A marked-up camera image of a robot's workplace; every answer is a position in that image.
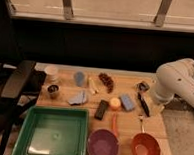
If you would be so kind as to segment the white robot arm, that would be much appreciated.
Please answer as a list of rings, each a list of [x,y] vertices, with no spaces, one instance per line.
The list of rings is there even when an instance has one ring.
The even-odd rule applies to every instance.
[[[147,117],[161,113],[174,96],[189,103],[194,108],[194,60],[184,58],[160,65],[156,69],[156,79],[146,92],[138,92],[137,98]]]

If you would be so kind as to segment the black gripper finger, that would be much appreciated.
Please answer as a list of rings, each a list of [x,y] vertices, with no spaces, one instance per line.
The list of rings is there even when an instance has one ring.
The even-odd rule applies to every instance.
[[[149,114],[149,107],[148,105],[146,104],[146,101],[144,100],[144,98],[142,97],[142,95],[139,93],[137,93],[137,98],[139,99],[139,101],[141,102],[141,105],[142,105],[142,108],[146,114],[147,117],[150,117],[150,114]]]

